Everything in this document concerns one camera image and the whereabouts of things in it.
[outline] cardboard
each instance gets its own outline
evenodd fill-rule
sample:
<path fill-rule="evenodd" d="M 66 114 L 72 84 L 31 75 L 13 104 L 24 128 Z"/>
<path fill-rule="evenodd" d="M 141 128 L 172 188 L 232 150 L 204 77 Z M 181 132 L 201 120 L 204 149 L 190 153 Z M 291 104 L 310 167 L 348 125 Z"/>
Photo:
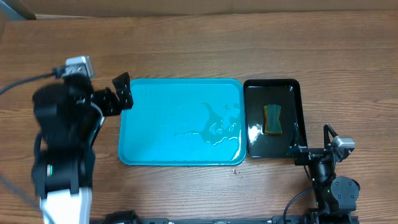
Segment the cardboard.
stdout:
<path fill-rule="evenodd" d="M 26 14 L 123 17 L 398 9 L 397 0 L 4 0 Z"/>

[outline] yellow sponge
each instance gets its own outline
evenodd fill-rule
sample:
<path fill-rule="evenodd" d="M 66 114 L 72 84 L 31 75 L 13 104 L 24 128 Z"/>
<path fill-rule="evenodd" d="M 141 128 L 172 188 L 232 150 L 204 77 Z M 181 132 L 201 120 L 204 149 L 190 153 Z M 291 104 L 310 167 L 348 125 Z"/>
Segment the yellow sponge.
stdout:
<path fill-rule="evenodd" d="M 279 105 L 264 106 L 264 134 L 282 134 Z"/>

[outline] black tray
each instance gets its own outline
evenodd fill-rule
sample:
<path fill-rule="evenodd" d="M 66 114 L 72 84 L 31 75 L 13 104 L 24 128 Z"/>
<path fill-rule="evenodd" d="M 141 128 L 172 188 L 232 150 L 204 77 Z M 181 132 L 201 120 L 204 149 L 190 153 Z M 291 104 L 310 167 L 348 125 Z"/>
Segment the black tray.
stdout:
<path fill-rule="evenodd" d="M 248 154 L 254 158 L 290 158 L 292 138 L 307 146 L 300 84 L 294 79 L 247 80 L 244 82 L 244 107 Z M 263 107 L 279 105 L 281 135 L 264 134 Z"/>

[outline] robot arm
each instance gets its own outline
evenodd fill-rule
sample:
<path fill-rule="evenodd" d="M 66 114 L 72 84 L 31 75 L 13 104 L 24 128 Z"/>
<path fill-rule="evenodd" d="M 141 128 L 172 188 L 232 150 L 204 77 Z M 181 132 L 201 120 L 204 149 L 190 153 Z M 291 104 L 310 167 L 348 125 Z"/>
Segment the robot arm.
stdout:
<path fill-rule="evenodd" d="M 306 218 L 310 224 L 359 223 L 357 217 L 351 217 L 351 212 L 356 210 L 361 188 L 357 181 L 335 174 L 336 163 L 354 151 L 355 142 L 337 135 L 329 124 L 324 125 L 323 133 L 324 148 L 300 148 L 295 160 L 296 166 L 308 166 L 317 200 L 317 208 L 308 209 Z"/>
<path fill-rule="evenodd" d="M 53 84 L 33 95 L 34 114 L 41 127 L 35 142 L 32 179 L 40 207 L 56 224 L 89 223 L 95 138 L 107 116 L 132 108 L 130 78 L 123 73 L 109 88 L 94 91 L 90 58 L 70 58 L 62 71 L 63 84 Z M 47 150 L 40 150 L 41 140 Z"/>

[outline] blue tray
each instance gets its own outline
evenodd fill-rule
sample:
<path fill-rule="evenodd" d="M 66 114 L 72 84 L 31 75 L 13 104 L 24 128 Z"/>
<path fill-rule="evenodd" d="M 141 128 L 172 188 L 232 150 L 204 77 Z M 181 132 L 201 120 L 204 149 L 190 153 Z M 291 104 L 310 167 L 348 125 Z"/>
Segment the blue tray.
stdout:
<path fill-rule="evenodd" d="M 127 165 L 237 165 L 246 157 L 243 87 L 233 79 L 136 79 L 122 112 Z"/>

